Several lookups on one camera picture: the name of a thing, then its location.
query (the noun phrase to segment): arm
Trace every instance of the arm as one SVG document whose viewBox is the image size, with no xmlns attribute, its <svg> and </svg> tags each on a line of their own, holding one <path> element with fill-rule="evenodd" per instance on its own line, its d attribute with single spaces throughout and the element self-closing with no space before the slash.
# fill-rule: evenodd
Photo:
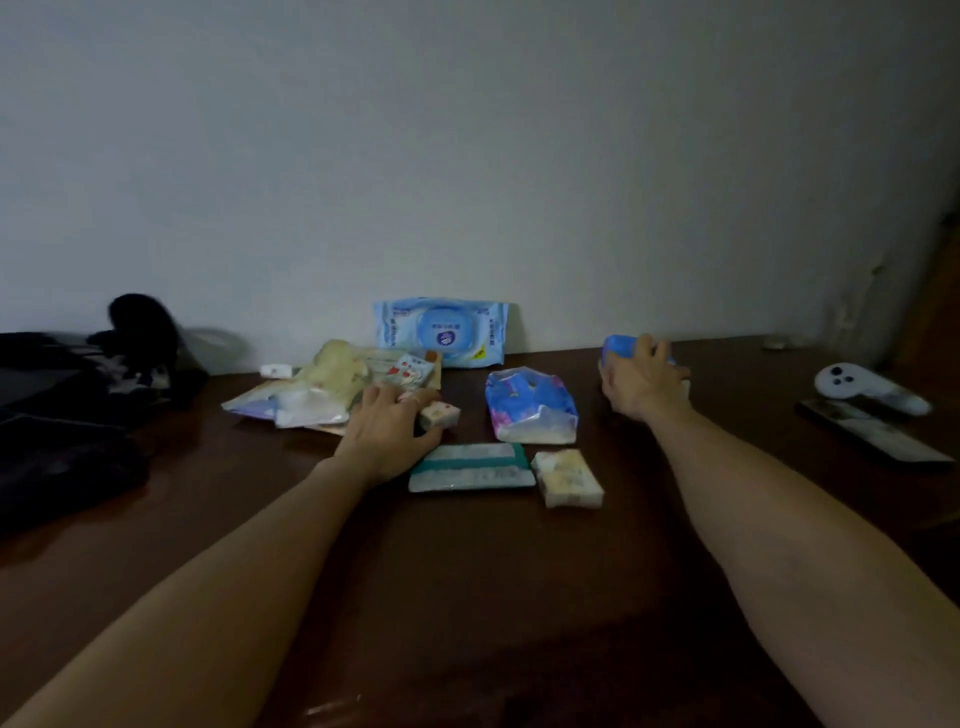
<svg viewBox="0 0 960 728">
<path fill-rule="evenodd" d="M 5 728 L 251 725 L 350 511 L 440 443 L 413 436 L 436 393 L 398 394 L 364 392 L 333 457 L 143 596 Z"/>
<path fill-rule="evenodd" d="M 668 345 L 650 351 L 647 336 L 633 359 L 608 358 L 604 392 L 653 430 L 693 527 L 818 718 L 960 725 L 960 610 L 852 510 L 697 414 Z"/>
</svg>

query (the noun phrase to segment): wall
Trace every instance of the wall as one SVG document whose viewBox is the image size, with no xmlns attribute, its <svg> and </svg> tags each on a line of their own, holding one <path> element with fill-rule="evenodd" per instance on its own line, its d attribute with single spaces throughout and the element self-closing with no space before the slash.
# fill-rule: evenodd
<svg viewBox="0 0 960 728">
<path fill-rule="evenodd" d="M 949 0 L 143 5 L 0 5 L 0 330 L 142 291 L 239 335 L 218 371 L 418 294 L 517 303 L 515 349 L 816 334 L 889 250 L 871 354 L 958 182 Z"/>
</svg>

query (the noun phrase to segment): person's left hand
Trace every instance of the person's left hand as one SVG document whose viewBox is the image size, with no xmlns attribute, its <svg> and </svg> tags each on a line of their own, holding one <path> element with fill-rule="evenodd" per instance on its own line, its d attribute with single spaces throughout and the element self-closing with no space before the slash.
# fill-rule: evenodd
<svg viewBox="0 0 960 728">
<path fill-rule="evenodd" d="M 397 401 L 403 390 L 393 384 L 372 385 L 350 412 L 347 434 L 334 457 L 349 458 L 368 474 L 368 486 L 379 485 L 412 468 L 440 444 L 444 431 L 434 427 L 414 437 L 414 422 L 420 411 L 440 394 L 419 389 Z"/>
</svg>

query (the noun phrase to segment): smartphone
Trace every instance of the smartphone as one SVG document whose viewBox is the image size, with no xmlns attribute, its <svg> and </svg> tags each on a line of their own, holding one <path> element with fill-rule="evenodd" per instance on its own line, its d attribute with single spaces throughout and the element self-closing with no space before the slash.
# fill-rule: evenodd
<svg viewBox="0 0 960 728">
<path fill-rule="evenodd" d="M 807 413 L 841 427 L 901 463 L 952 463 L 953 458 L 842 400 L 803 400 Z"/>
</svg>

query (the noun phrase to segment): teal stripe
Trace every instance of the teal stripe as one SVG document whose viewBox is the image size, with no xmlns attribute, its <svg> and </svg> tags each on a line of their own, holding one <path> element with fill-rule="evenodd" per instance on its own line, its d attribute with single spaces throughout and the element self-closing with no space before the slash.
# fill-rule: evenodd
<svg viewBox="0 0 960 728">
<path fill-rule="evenodd" d="M 411 473 L 423 473 L 424 471 L 464 471 L 473 468 L 500 468 L 505 465 L 516 465 L 523 470 L 530 470 L 527 456 L 523 454 L 523 445 L 513 444 L 513 448 L 513 457 L 455 458 L 452 460 L 442 458 L 436 460 L 425 459 L 417 463 Z"/>
</svg>

